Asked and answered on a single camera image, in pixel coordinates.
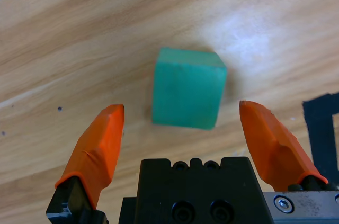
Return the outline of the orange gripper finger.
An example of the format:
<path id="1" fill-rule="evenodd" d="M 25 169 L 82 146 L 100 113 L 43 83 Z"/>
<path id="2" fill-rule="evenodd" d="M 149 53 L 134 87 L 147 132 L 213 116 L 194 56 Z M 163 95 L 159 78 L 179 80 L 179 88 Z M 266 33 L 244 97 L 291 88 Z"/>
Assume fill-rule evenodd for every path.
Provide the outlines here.
<path id="1" fill-rule="evenodd" d="M 124 106 L 103 109 L 80 136 L 47 207 L 51 223 L 108 223 L 97 209 L 113 179 L 124 126 Z"/>
<path id="2" fill-rule="evenodd" d="M 297 138 L 271 110 L 252 101 L 240 101 L 240 120 L 246 143 L 260 178 L 275 191 L 329 190 Z"/>

